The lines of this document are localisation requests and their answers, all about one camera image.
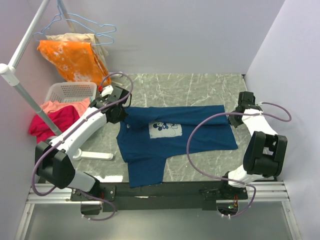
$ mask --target wire hanger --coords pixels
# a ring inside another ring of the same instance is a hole
[[[40,42],[40,40],[36,39],[36,38],[35,38],[35,35],[38,35],[38,34],[40,34],[40,35],[46,35],[46,30],[50,29],[51,25],[52,25],[54,22],[61,21],[62,18],[63,18],[64,20],[66,20],[66,21],[71,21],[71,22],[80,24],[82,27],[84,27],[84,28],[86,28],[87,30],[91,31],[91,32],[92,32],[93,34],[95,34],[97,37],[107,37],[107,38],[110,38],[110,39],[111,39],[110,42],[92,44],[92,46],[95,46],[95,45],[113,44],[113,43],[115,42],[115,39],[114,39],[112,36],[107,35],[107,34],[109,34],[109,33],[114,33],[114,32],[117,31],[117,28],[116,28],[115,25],[106,24],[106,23],[101,25],[101,24],[99,24],[99,23],[97,23],[97,22],[95,22],[95,21],[89,20],[89,19],[87,19],[87,18],[85,18],[85,17],[83,17],[83,16],[80,16],[80,15],[78,15],[78,14],[69,13],[69,12],[67,13],[69,16],[75,16],[75,17],[81,18],[81,19],[83,19],[83,20],[85,20],[85,21],[88,21],[88,22],[90,22],[90,23],[96,24],[96,25],[97,25],[98,27],[100,27],[100,28],[103,28],[103,27],[105,27],[105,26],[109,26],[109,27],[113,27],[113,28],[114,28],[114,30],[111,30],[111,31],[96,32],[96,31],[92,30],[91,28],[83,25],[82,23],[80,23],[80,22],[78,22],[78,21],[76,21],[76,20],[73,20],[73,19],[70,19],[70,18],[66,18],[65,15],[63,14],[62,10],[61,10],[60,5],[59,5],[59,0],[57,0],[57,2],[58,2],[58,4],[57,4],[56,7],[58,8],[59,14],[54,15],[52,21],[50,22],[50,24],[49,24],[48,26],[46,26],[46,27],[45,27],[44,29],[42,29],[40,32],[36,32],[36,33],[34,33],[34,34],[32,35],[33,38],[34,38],[37,42]]]

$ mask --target marble table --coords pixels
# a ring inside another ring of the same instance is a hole
[[[130,74],[130,77],[134,82],[131,105],[136,107],[224,105],[225,111],[230,112],[237,106],[239,92],[246,90],[241,74]],[[126,78],[114,80],[129,88]],[[82,159],[72,162],[75,168],[101,181],[109,182],[116,178],[128,182],[127,164],[122,159],[116,140],[119,129],[119,123],[106,124],[81,147],[83,151],[113,153],[112,161]],[[251,136],[244,124],[236,129],[232,127],[232,131],[238,144],[237,150],[191,154],[195,165],[217,176],[239,167]],[[186,155],[173,156],[166,161],[164,182],[210,180],[193,169]]]

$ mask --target red cloth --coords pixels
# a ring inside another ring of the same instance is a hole
[[[64,132],[72,124],[79,119],[79,114],[74,106],[66,106],[58,111],[48,114],[49,118],[55,125]],[[35,115],[32,119],[29,127],[29,134],[36,136],[36,143],[45,141],[51,136],[54,136],[54,132],[48,127],[48,125],[38,116]]]

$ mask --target white base stand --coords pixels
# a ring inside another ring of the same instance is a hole
[[[80,159],[110,161],[113,158],[114,158],[114,155],[112,153],[82,151],[80,148],[77,150],[75,155],[72,157],[72,159],[75,161],[79,161]]]

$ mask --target white pole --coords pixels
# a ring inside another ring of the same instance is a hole
[[[41,19],[42,15],[44,14],[48,4],[49,4],[50,0],[43,0],[38,11],[36,11],[34,18],[32,19],[28,29],[26,30],[21,42],[19,43],[18,47],[16,48],[10,62],[9,62],[9,66],[13,67],[14,69],[17,68],[17,65],[22,57],[22,55],[24,54],[26,47],[32,37],[32,34],[36,28],[37,23],[39,22],[39,20]]]
[[[48,125],[48,127],[59,136],[62,134],[60,129],[54,124],[54,122],[46,115],[36,101],[30,96],[30,94],[21,85],[18,78],[14,74],[14,68],[9,67],[6,64],[0,64],[0,75],[7,81],[7,83],[14,87],[14,89],[24,98],[24,100],[34,109],[35,113]]]

